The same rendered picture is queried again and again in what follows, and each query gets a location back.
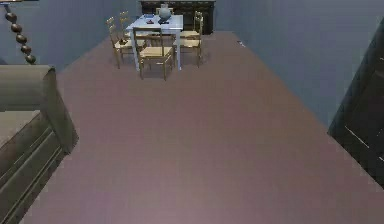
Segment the white dining table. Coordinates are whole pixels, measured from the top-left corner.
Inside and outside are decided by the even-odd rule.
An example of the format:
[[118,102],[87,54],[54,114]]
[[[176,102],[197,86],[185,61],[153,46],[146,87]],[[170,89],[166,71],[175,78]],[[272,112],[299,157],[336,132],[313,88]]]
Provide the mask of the white dining table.
[[[152,20],[154,24],[147,24],[146,21]],[[180,33],[183,31],[183,16],[182,15],[171,15],[171,17],[163,24],[159,23],[160,17],[158,15],[153,15],[151,18],[146,17],[145,15],[140,16],[134,22],[132,22],[127,30],[131,33],[131,39],[133,41],[133,54],[136,70],[139,70],[139,56],[138,56],[138,38],[136,37],[134,31],[136,28],[144,28],[144,31],[139,31],[139,34],[150,34],[152,29],[160,29],[163,34],[173,34],[176,36],[176,40],[180,40]],[[181,69],[180,61],[180,43],[177,43],[177,69]]]

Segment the dark wooden sideboard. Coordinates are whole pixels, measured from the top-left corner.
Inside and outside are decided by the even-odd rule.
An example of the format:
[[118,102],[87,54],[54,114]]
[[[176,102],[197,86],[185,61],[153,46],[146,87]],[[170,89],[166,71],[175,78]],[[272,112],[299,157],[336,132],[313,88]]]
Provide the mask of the dark wooden sideboard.
[[194,27],[195,12],[203,14],[203,34],[210,35],[214,27],[214,8],[216,0],[138,0],[143,14],[155,14],[162,4],[167,4],[176,15],[183,16],[185,30]]

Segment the olive brown sofa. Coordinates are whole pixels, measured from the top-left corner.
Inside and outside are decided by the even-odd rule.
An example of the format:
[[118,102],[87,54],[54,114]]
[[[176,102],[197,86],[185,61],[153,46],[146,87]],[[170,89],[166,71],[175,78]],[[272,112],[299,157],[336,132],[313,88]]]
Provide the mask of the olive brown sofa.
[[78,141],[49,65],[0,65],[0,224],[18,224]]

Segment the black cabinet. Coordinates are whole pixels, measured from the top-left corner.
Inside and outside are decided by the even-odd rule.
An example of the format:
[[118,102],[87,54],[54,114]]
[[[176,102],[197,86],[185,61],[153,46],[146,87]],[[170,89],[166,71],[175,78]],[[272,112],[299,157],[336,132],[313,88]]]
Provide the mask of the black cabinet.
[[384,190],[384,17],[328,129]]

